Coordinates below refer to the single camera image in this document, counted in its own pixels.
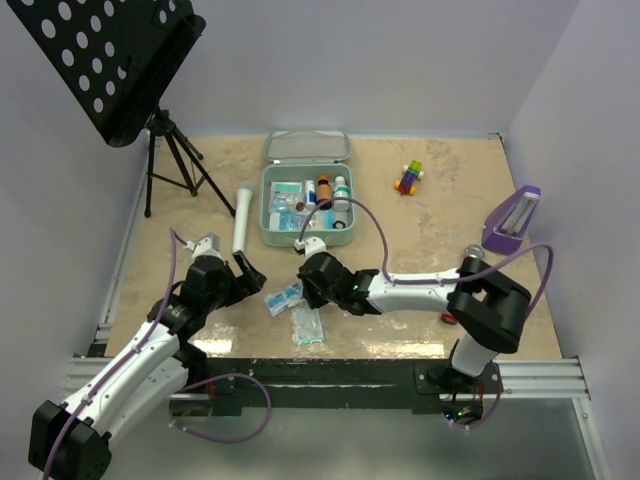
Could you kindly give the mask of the teal header small packet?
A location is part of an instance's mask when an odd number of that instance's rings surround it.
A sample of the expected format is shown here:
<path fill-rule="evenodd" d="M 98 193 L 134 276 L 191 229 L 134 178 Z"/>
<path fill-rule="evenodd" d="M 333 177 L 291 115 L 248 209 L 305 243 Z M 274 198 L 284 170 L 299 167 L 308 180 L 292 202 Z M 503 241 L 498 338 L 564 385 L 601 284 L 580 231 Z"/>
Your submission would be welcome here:
<path fill-rule="evenodd" d="M 295 212 L 298 204 L 303 199 L 301 182 L 281 182 L 271 183 L 270 212 L 288 213 Z"/>

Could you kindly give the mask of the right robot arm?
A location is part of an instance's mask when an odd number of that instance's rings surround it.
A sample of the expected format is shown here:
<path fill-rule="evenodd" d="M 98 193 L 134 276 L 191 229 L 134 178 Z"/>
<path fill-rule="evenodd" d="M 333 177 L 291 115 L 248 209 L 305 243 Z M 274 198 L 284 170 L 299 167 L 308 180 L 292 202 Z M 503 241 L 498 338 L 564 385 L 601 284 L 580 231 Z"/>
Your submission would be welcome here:
<path fill-rule="evenodd" d="M 531 303 L 524 286 L 474 257 L 443 272 L 392 276 L 377 269 L 352 272 L 333 255 L 320 252 L 305 260 L 298 279 L 313 309 L 332 303 L 354 316 L 451 314 L 465 334 L 453 350 L 445 379 L 459 393 L 476 386 L 497 355 L 518 350 Z"/>

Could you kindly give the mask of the large blue mask packet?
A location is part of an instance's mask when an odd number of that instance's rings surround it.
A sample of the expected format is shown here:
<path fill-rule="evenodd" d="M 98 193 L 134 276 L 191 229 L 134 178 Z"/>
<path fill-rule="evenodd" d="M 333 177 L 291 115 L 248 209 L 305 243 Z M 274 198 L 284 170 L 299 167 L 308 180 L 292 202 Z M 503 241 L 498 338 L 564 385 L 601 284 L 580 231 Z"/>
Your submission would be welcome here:
<path fill-rule="evenodd" d="M 303 212 L 273 212 L 269 215 L 268 229 L 271 231 L 299 231 L 308 216 Z M 329 230 L 334 222 L 332 210 L 319 210 L 307 224 L 308 230 Z"/>

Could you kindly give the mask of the white green label bottle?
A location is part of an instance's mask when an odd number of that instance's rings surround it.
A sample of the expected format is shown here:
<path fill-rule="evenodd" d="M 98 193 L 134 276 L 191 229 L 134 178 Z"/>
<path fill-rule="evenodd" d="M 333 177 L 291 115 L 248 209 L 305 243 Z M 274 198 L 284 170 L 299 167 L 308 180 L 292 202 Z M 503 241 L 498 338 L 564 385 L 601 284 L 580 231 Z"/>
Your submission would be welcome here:
<path fill-rule="evenodd" d="M 343 176 L 334 180 L 333 208 L 336 212 L 347 212 L 350 209 L 350 188 Z"/>

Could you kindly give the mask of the mint green medicine case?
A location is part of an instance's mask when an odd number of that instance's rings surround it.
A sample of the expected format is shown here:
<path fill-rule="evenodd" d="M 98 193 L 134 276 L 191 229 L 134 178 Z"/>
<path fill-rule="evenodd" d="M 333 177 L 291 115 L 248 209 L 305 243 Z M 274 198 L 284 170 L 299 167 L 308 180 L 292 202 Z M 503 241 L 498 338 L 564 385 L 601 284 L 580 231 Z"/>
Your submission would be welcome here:
<path fill-rule="evenodd" d="M 301 231 L 328 246 L 344 246 L 355 234 L 352 153 L 346 133 L 280 130 L 265 140 L 259 200 L 263 242 L 290 247 Z"/>

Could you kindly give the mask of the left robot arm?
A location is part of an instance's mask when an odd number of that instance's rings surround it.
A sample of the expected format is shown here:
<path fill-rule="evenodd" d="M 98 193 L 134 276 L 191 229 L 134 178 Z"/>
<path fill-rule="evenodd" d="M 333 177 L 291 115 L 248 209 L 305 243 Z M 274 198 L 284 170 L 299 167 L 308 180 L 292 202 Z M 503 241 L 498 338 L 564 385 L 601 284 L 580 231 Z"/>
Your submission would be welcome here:
<path fill-rule="evenodd" d="M 45 401 L 35 411 L 28 461 L 44 478 L 101 478 L 124 436 L 165 397 L 205 385 L 206 356 L 190 338 L 212 311 L 260 292 L 266 281 L 243 253 L 233 257 L 240 276 L 215 251 L 196 256 L 98 374 L 61 403 Z"/>

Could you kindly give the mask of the green dotted plaster packet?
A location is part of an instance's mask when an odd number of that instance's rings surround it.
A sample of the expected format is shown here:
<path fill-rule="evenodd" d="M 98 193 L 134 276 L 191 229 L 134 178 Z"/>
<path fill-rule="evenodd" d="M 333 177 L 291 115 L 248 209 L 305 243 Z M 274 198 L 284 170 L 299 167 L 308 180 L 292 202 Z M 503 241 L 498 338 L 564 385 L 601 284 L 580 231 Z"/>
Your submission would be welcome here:
<path fill-rule="evenodd" d="M 305 305 L 295 307 L 292 312 L 293 338 L 297 345 L 311 345 L 324 341 L 320 311 Z"/>

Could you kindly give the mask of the brown bottle orange cap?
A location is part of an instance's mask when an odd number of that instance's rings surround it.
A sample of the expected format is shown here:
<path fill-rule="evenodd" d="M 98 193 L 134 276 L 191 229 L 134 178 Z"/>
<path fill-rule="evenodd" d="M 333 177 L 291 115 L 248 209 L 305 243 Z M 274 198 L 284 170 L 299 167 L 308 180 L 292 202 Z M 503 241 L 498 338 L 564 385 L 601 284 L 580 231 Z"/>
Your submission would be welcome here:
<path fill-rule="evenodd" d="M 326 174 L 320 174 L 316 184 L 316 204 L 321 210 L 330 209 L 332 206 L 332 188 L 329 177 Z"/>

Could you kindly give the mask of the blue white swab packet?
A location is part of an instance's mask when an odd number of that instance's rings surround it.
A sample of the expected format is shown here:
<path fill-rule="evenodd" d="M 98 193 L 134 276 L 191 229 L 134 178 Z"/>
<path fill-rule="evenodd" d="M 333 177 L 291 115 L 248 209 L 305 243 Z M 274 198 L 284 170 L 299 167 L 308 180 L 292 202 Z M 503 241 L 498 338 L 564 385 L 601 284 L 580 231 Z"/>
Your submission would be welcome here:
<path fill-rule="evenodd" d="M 272 317 L 277 317 L 284 311 L 295 307 L 303 301 L 303 285 L 294 282 L 284 289 L 269 294 L 264 298 L 264 303 Z"/>

